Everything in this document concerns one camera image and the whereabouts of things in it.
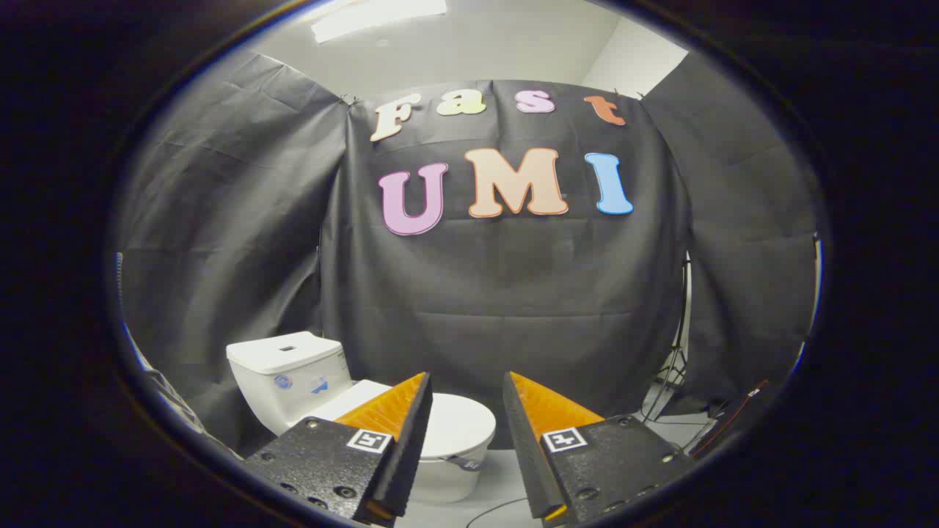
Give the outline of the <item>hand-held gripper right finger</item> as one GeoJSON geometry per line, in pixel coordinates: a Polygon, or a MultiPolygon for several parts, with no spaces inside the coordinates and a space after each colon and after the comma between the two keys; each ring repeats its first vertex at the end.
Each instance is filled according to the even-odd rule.
{"type": "Polygon", "coordinates": [[[508,372],[503,404],[530,513],[544,526],[618,526],[694,461],[629,414],[601,417],[508,372]]]}

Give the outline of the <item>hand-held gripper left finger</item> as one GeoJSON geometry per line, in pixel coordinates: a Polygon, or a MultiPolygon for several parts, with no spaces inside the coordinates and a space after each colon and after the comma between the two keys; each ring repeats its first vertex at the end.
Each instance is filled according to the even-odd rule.
{"type": "Polygon", "coordinates": [[[406,514],[433,403],[422,372],[336,419],[303,417],[246,459],[282,494],[357,524],[406,514]]]}

